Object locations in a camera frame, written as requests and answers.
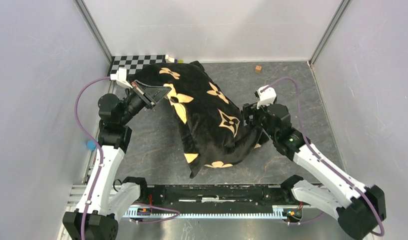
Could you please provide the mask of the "black pillowcase with yellow flowers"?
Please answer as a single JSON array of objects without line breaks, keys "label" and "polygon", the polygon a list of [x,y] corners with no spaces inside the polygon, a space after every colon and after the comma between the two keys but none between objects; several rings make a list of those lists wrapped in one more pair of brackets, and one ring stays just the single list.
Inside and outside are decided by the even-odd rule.
[{"label": "black pillowcase with yellow flowers", "polygon": [[197,60],[151,64],[135,73],[131,81],[170,88],[166,98],[178,123],[190,178],[203,167],[237,165],[269,141],[261,127],[244,125],[239,107]]}]

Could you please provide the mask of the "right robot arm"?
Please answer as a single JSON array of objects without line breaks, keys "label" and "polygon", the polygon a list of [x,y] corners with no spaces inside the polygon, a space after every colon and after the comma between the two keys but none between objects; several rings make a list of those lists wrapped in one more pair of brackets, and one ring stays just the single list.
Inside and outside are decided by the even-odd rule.
[{"label": "right robot arm", "polygon": [[384,191],[377,185],[368,187],[333,164],[304,133],[292,126],[288,108],[281,104],[243,105],[242,115],[247,125],[261,127],[273,146],[290,161],[303,167],[320,181],[318,187],[293,175],[281,184],[283,202],[307,203],[337,220],[342,230],[356,240],[379,228],[385,234],[386,219]]}]

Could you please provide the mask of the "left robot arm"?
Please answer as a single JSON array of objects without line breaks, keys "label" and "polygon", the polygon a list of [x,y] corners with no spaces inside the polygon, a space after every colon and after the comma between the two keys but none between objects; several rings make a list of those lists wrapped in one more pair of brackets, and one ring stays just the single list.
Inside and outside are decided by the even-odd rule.
[{"label": "left robot arm", "polygon": [[128,95],[119,99],[104,94],[97,102],[100,117],[96,159],[84,193],[73,211],[64,213],[62,224],[73,240],[114,240],[118,225],[129,207],[148,200],[145,179],[126,177],[111,196],[113,181],[128,149],[132,130],[127,123],[143,108],[152,109],[171,91],[167,86],[150,86],[137,80],[129,83]]}]

